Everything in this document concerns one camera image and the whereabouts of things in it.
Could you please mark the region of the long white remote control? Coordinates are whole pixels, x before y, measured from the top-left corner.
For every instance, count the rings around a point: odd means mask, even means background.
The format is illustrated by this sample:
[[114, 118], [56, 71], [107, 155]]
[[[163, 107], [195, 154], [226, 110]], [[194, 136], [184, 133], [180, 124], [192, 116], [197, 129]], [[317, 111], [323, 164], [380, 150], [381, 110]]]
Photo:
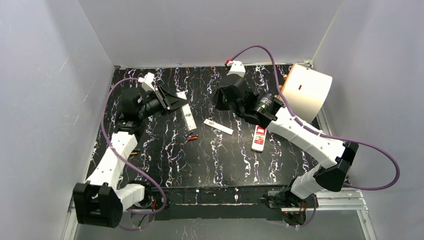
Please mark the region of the long white remote control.
[[184, 123], [188, 131], [193, 131], [197, 128], [191, 108], [189, 104], [185, 104], [181, 107], [181, 112], [184, 118]]

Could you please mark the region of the white remote battery cover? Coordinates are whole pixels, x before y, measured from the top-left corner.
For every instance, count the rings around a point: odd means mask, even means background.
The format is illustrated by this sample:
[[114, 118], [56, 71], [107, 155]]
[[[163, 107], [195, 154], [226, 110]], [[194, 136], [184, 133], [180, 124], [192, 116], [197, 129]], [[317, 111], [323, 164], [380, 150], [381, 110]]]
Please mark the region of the white remote battery cover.
[[211, 128], [214, 128], [214, 129], [217, 129], [219, 131], [222, 131], [223, 133], [226, 133], [228, 135], [232, 135], [233, 132], [234, 132], [233, 129], [231, 129], [229, 127], [226, 127], [226, 126], [223, 126], [223, 125], [221, 125], [221, 124], [219, 124], [217, 122], [214, 122], [214, 121], [212, 121], [210, 119], [205, 119], [203, 123], [205, 125], [211, 127]]

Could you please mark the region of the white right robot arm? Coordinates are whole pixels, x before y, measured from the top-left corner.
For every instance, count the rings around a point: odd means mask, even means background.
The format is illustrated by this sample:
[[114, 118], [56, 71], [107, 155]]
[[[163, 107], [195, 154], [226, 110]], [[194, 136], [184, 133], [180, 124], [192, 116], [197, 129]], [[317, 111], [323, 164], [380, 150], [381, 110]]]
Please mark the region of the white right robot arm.
[[310, 124], [298, 122], [282, 100], [269, 93], [254, 93], [245, 78], [237, 74], [218, 81], [213, 101], [217, 110], [232, 111], [247, 123], [283, 137], [318, 162], [269, 200], [299, 202], [321, 190], [339, 192], [343, 188], [358, 144], [325, 138], [316, 129], [308, 131]]

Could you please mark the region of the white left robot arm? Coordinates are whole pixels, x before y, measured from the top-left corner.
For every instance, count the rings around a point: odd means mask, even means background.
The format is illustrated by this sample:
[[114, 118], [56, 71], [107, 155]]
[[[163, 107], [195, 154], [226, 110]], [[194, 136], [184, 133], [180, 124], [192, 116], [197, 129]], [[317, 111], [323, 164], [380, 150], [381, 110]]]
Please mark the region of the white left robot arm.
[[93, 173], [76, 183], [72, 197], [78, 223], [115, 228], [124, 211], [157, 200], [152, 184], [132, 180], [118, 188], [118, 181], [133, 150], [145, 132], [149, 117], [168, 115], [188, 103], [184, 92], [170, 93], [162, 86], [152, 90], [128, 88], [122, 93], [117, 120], [108, 147]]

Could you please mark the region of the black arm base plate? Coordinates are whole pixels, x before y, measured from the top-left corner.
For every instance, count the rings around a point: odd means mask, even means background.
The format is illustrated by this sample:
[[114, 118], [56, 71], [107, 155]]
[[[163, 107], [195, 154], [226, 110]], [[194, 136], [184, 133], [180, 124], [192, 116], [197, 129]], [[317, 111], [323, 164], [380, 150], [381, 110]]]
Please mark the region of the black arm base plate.
[[148, 187], [144, 200], [132, 207], [137, 212], [164, 209], [157, 221], [180, 219], [266, 219], [303, 224], [308, 211], [318, 207], [312, 196], [298, 199], [284, 185], [238, 185], [165, 187], [166, 202], [159, 190]]

